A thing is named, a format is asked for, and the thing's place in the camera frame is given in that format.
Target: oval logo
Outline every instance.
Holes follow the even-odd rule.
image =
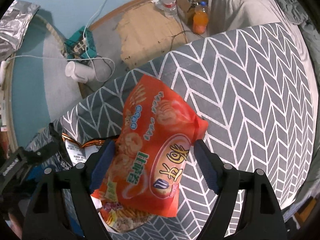
[[[184,134],[171,136],[157,153],[150,176],[150,191],[158,198],[172,197],[186,165],[191,142]]]

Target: silver screw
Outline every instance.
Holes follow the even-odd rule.
[[[225,163],[225,164],[223,165],[223,167],[224,167],[225,169],[227,169],[227,170],[231,170],[231,169],[232,169],[232,165],[231,165],[230,163]]]
[[[264,171],[263,171],[262,169],[257,169],[257,173],[258,173],[259,175],[263,175],[263,174],[264,174]]]
[[[49,174],[51,171],[52,171],[51,168],[46,168],[46,169],[44,170],[44,174]]]
[[[76,168],[77,169],[82,169],[84,167],[84,163],[77,163]]]

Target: blue gripper pad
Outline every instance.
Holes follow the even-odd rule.
[[[208,188],[212,189],[215,192],[215,194],[219,195],[221,192],[221,188],[218,185],[218,174],[214,170],[209,158],[206,155],[205,150],[198,141],[196,141],[194,144],[194,155],[199,164],[200,170],[204,176],[205,182],[208,185]]]
[[[100,187],[114,155],[115,142],[111,140],[91,173],[91,184],[89,187],[91,194]]]

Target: aluminum foil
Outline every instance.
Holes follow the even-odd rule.
[[[22,44],[28,25],[39,5],[15,0],[0,20],[0,61],[6,60]]]

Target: orange juice bottle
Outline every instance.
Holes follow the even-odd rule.
[[[193,32],[202,34],[207,28],[209,22],[207,14],[207,3],[202,1],[195,8],[195,15],[193,17]]]

